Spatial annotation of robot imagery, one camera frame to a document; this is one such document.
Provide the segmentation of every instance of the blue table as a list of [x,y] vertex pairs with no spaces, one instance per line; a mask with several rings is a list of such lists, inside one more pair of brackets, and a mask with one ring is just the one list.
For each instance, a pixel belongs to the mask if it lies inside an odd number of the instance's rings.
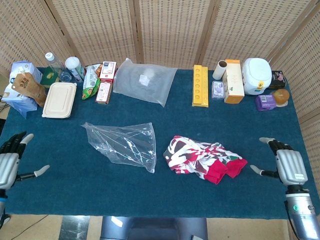
[[[27,119],[11,109],[0,138],[34,133],[20,163],[21,173],[49,164],[40,178],[18,182],[7,191],[7,212],[14,214],[96,215],[131,217],[227,217],[285,219],[286,187],[277,179],[254,173],[249,164],[275,170],[274,155],[259,137],[273,137],[301,152],[311,198],[319,209],[310,163],[292,99],[287,107],[258,112],[254,96],[240,104],[209,101],[192,107],[192,71],[178,70],[163,108],[112,93],[108,105],[81,100],[78,87],[70,118],[42,118],[42,108]],[[142,167],[111,163],[88,143],[85,122],[130,126],[151,122],[155,131],[155,173]],[[220,142],[248,161],[239,176],[218,185],[195,174],[170,171],[163,153],[174,135]]]

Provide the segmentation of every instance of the small purple package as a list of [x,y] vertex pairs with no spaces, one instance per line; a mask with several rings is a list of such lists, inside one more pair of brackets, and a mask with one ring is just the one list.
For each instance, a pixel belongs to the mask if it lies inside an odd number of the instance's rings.
[[258,111],[269,111],[277,106],[273,95],[257,96],[255,99],[255,105]]

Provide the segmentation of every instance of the plastic container lid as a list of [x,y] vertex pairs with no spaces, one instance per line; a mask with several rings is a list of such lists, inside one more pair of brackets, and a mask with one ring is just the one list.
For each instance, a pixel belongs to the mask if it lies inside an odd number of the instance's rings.
[[251,77],[258,81],[270,81],[272,73],[270,65],[266,60],[251,58],[248,66]]
[[52,62],[55,59],[55,55],[52,52],[47,52],[44,56],[49,62]]
[[76,67],[78,67],[80,65],[80,60],[76,56],[71,56],[65,60],[64,65],[68,69],[75,69]]
[[54,119],[70,117],[77,90],[76,86],[76,83],[70,82],[53,83],[46,97],[42,117]]

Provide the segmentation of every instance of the water bottle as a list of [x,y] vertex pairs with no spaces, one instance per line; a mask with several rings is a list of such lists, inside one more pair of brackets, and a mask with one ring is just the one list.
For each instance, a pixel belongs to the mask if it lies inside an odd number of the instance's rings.
[[72,81],[72,76],[57,56],[52,52],[47,52],[45,59],[48,65],[58,73],[61,82],[70,83]]

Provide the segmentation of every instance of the frosted plastic bag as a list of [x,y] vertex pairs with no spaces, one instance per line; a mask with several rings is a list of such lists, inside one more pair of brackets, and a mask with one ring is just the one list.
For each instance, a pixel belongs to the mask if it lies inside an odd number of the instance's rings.
[[113,92],[165,107],[177,68],[135,64],[129,58],[114,77]]
[[157,161],[156,137],[152,123],[134,126],[94,126],[88,122],[88,142],[114,164],[144,167],[155,172]]

